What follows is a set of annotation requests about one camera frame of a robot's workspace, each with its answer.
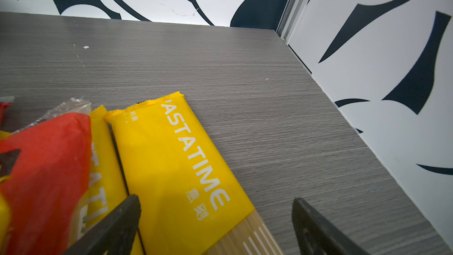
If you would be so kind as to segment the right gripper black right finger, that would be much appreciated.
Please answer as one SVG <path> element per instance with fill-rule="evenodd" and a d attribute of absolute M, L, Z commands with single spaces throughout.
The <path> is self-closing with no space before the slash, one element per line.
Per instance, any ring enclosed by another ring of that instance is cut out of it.
<path fill-rule="evenodd" d="M 366 255 L 303 198 L 295 198 L 291 219 L 302 255 Z"/>

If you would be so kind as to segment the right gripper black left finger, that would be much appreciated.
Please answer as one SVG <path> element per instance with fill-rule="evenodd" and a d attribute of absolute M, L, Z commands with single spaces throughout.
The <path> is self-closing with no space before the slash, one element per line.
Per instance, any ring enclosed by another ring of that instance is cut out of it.
<path fill-rule="evenodd" d="M 131 254 L 141 211 L 139 197 L 128 196 L 64 253 L 66 255 Z"/>

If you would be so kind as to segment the red spaghetti pack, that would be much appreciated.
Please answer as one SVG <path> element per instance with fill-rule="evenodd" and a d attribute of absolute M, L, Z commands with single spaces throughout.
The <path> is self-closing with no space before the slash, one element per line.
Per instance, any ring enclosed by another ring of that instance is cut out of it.
<path fill-rule="evenodd" d="M 91 104 L 69 99 L 1 140 L 1 253 L 60 255 L 86 229 Z"/>

